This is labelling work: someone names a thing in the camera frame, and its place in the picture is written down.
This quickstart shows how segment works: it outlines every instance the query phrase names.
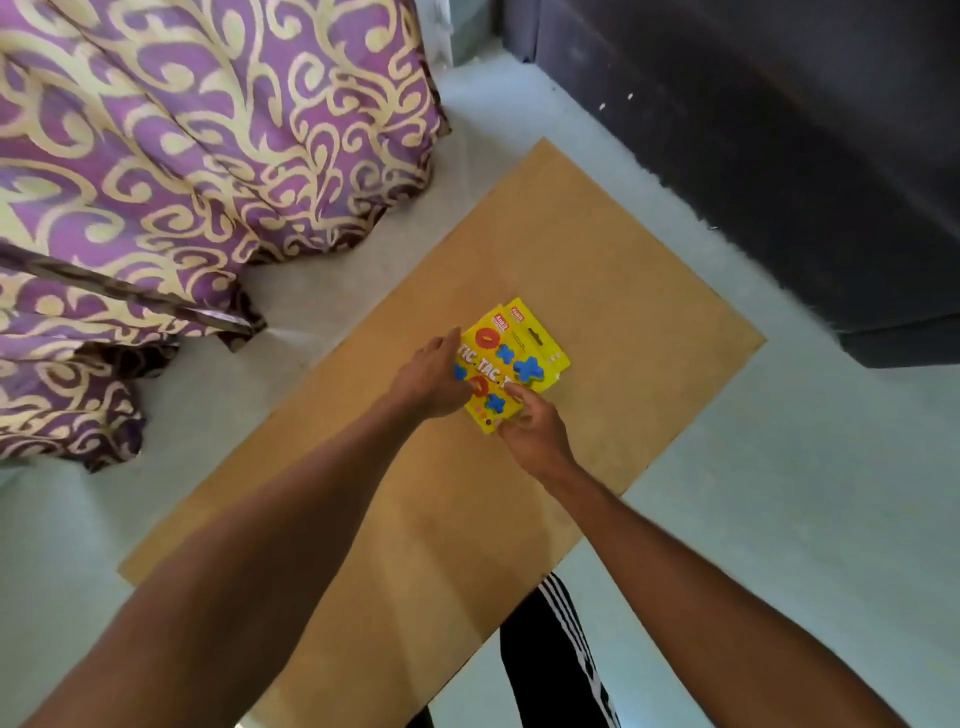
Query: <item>leg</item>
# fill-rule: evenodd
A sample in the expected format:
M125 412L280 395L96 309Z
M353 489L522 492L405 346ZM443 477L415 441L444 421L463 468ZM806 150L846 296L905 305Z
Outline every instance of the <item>leg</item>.
M570 594L555 574L500 627L500 656L524 728L620 728Z
M417 713L413 720L407 723L407 728L433 728L433 718L430 717L430 709L424 708Z

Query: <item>cardboard sheet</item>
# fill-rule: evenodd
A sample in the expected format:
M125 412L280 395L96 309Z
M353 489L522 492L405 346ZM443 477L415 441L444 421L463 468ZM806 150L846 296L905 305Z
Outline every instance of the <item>cardboard sheet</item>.
M514 296L569 354L547 397L581 462L619 494L763 342L541 141L121 573L142 581L191 530L360 414L423 342ZM428 423L255 717L265 728L404 725L579 538L466 412Z

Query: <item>floor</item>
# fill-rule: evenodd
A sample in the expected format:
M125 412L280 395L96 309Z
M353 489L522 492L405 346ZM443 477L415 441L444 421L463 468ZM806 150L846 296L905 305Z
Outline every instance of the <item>floor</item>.
M349 255L252 271L273 327L191 342L143 385L132 463L49 461L0 486L0 725L29 713L129 592L120 559L541 137L769 339L627 500L817 635L916 726L960 713L960 368L869 371L538 69L491 50L439 78L454 134L414 204ZM585 255L589 241L584 241ZM624 726L708 722L580 544L559 573ZM519 725L494 637L438 726Z

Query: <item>curtain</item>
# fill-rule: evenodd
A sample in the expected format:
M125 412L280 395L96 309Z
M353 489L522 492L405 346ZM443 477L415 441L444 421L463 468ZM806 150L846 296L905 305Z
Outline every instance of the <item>curtain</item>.
M447 132L413 0L7 0L0 457L139 452L132 379L265 326L244 266L351 247Z

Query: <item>white stripe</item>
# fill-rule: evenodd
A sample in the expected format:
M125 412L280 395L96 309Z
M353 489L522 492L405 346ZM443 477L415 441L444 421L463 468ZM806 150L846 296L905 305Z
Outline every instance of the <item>white stripe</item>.
M570 633L572 631L580 637L580 644L583 646L583 649L578 650L578 657L579 652L583 651L587 662L593 668L592 679L584 668L584 673L587 675L587 679L590 682L590 690L593 692L593 695L596 698L597 703L600 705L601 710L607 716L608 722L612 721L616 728L619 728L620 720L616 714L616 710L612 705L609 694L607 695L608 702L604 702L603 694L601 693L603 682L600 680L600 673L597 670L596 661L593 659L593 655L590 652L590 645L587 641L587 635L584 633L583 625L577 618L573 603L566 596L563 582L560 580L559 576L551 572L547 574L540 586L541 589L544 590L545 594L553 596L553 601L550 602L548 599L548 603L550 603L550 608L554 610L554 614L560 620L561 625L564 626L564 631L566 632L567 636L570 638Z
M593 654L590 652L590 644L587 642L587 635L584 634L584 627L577 618L577 611L572 602L566 596L564 585L560 581L560 577L554 575L553 573L549 573L547 574L546 578L543 579L543 581L549 582L547 586L553 593L554 601L556 601L557 605L560 606L564 611L567 621L570 623L570 628L574 631L576 636L580 638L580 646L587 653L590 661L595 663L596 661L593 659Z
M577 662L580 663L580 669L587 677L587 682L590 685L590 692L593 693L593 698L597 701L597 705L600 706L600 713L603 714L603 717L607 720L607 725L610 726L610 728L620 728L620 721L617 718L616 711L612 706L604 704L603 695L600 692L600 689L603 687L602 683L600 682L600 673L597 672L596 665L589 658L586 651L580 646L579 641L571 633L570 628L567 625L566 618L564 617L563 607L554 602L554 596L550 591L551 586L553 586L552 583L547 585L547 582L544 579L544 581L538 586L538 589L540 589L540 593L546 598L546 603L550 606L554 616L557 618L557 621L560 623L560 626L566 633L566 637L570 640L570 644L576 651ZM590 666L593 667L592 677L590 677L590 673L587 672L587 662L590 662Z

